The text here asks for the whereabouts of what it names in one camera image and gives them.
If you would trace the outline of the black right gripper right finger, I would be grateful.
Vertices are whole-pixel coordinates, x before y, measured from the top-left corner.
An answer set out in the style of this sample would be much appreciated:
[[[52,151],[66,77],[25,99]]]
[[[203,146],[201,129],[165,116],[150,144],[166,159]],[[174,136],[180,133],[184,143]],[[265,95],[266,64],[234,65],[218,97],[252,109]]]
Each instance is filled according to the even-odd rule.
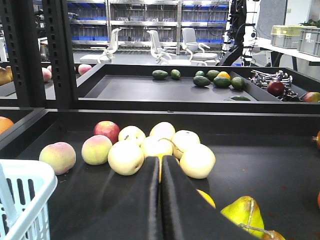
[[[213,208],[172,155],[162,159],[161,217],[165,240],[257,239]]]

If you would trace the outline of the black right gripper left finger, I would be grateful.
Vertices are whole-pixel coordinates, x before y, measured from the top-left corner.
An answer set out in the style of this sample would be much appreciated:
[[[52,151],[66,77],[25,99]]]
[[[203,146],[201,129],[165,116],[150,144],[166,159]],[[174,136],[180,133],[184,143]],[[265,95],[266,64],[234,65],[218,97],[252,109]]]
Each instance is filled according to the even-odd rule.
[[[159,160],[130,176],[78,163],[49,199],[52,240],[157,240]]]

